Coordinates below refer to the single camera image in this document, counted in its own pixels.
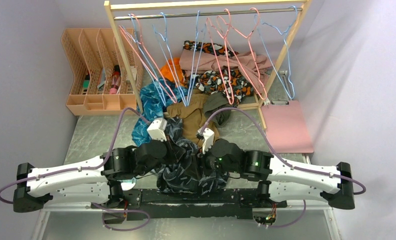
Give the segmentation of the dark leaf print shorts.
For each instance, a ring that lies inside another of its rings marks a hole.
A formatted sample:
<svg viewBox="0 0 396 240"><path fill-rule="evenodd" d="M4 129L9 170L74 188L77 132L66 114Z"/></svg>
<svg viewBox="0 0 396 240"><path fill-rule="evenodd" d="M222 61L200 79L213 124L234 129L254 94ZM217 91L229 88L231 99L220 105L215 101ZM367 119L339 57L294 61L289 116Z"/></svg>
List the dark leaf print shorts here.
<svg viewBox="0 0 396 240"><path fill-rule="evenodd" d="M164 132L169 137L168 153L174 154L174 162L156 170L156 186L161 192L205 195L226 187L228 172L201 167L197 156L200 148L183 136L183 119L168 119Z"/></svg>

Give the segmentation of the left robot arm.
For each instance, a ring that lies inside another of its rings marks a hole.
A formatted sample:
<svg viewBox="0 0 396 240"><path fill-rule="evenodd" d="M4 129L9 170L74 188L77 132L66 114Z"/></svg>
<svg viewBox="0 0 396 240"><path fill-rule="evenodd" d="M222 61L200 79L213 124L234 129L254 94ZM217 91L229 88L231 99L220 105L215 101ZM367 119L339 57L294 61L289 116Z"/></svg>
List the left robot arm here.
<svg viewBox="0 0 396 240"><path fill-rule="evenodd" d="M114 148L88 160L49 168L26 162L17 167L13 211L29 213L45 204L92 202L118 208L125 200L122 181L144 176L163 165L178 163L185 149L173 142L152 140Z"/></svg>

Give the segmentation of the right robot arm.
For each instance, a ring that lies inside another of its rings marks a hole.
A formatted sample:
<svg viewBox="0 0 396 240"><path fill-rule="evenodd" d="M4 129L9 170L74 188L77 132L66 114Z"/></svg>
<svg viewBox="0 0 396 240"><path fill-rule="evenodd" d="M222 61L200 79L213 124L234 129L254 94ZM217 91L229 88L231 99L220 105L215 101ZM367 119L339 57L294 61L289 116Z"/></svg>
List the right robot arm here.
<svg viewBox="0 0 396 240"><path fill-rule="evenodd" d="M257 182L255 199L261 207L288 200L311 200L341 210L355 208L352 171L347 162L320 166L280 160L269 152L242 150L225 139L214 143L204 140L200 153L205 170L238 174L241 179Z"/></svg>

